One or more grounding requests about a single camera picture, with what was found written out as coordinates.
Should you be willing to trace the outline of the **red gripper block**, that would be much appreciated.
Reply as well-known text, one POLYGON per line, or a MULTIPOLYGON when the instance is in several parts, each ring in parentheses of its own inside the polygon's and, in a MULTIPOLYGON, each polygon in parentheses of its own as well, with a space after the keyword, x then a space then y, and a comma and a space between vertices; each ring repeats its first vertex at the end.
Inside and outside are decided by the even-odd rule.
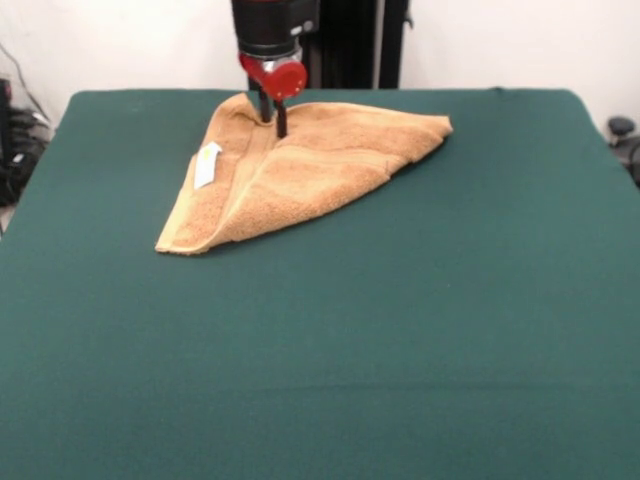
POLYGON ((306 87, 308 74, 302 61, 296 56, 264 60, 244 53, 239 54, 241 67, 259 87, 259 111, 261 121, 272 120, 271 99, 277 113, 277 137, 288 133, 287 110, 283 101, 299 95, 306 87))

